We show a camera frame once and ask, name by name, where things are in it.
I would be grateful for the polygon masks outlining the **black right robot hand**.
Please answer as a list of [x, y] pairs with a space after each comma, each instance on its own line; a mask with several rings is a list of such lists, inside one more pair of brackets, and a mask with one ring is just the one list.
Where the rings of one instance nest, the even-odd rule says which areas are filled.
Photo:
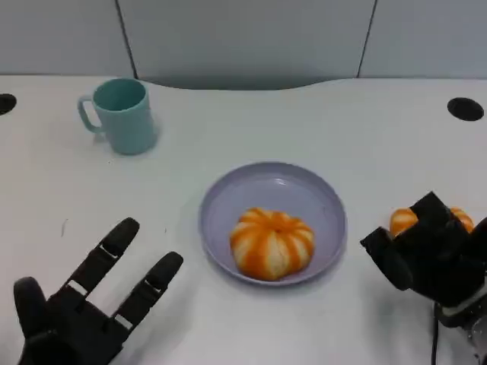
[[418, 218], [397, 236], [382, 227], [361, 245], [389, 282], [446, 307], [480, 291], [486, 277], [486, 220], [471, 232], [429, 192], [410, 207]]

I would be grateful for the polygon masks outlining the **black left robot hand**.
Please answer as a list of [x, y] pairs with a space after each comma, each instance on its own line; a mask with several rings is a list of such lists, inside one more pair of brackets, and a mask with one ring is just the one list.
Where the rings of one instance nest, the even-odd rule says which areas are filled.
[[15, 281], [14, 303], [24, 335], [20, 364], [109, 364], [118, 355], [183, 264], [179, 253], [169, 252], [113, 315], [98, 309], [88, 295], [119, 261], [138, 230], [139, 223], [131, 217], [119, 222], [51, 297], [45, 297], [35, 278]]

